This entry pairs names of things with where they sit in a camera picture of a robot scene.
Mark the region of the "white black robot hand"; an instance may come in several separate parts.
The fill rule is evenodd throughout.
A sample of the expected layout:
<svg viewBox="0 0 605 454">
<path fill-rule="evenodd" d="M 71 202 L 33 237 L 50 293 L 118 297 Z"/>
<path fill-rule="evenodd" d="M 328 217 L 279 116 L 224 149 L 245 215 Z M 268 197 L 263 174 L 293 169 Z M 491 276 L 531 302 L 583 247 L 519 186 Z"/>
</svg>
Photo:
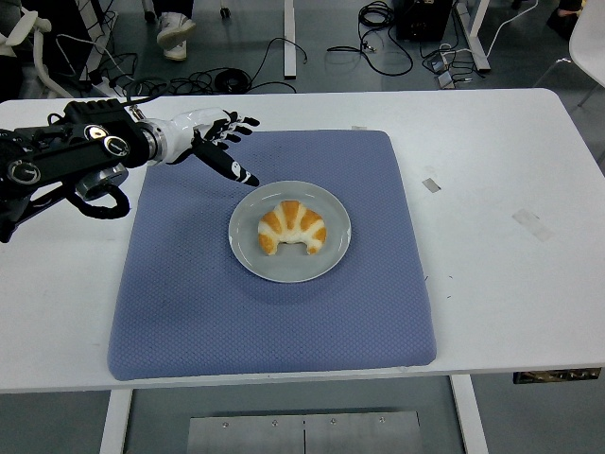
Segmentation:
<svg viewBox="0 0 605 454">
<path fill-rule="evenodd" d="M 252 117 L 222 109 L 202 109 L 182 113 L 158 129 L 164 138 L 160 162 L 177 165 L 194 156 L 219 175 L 249 186 L 259 180 L 227 153 L 229 143 L 238 143 L 260 122 Z"/>
</svg>

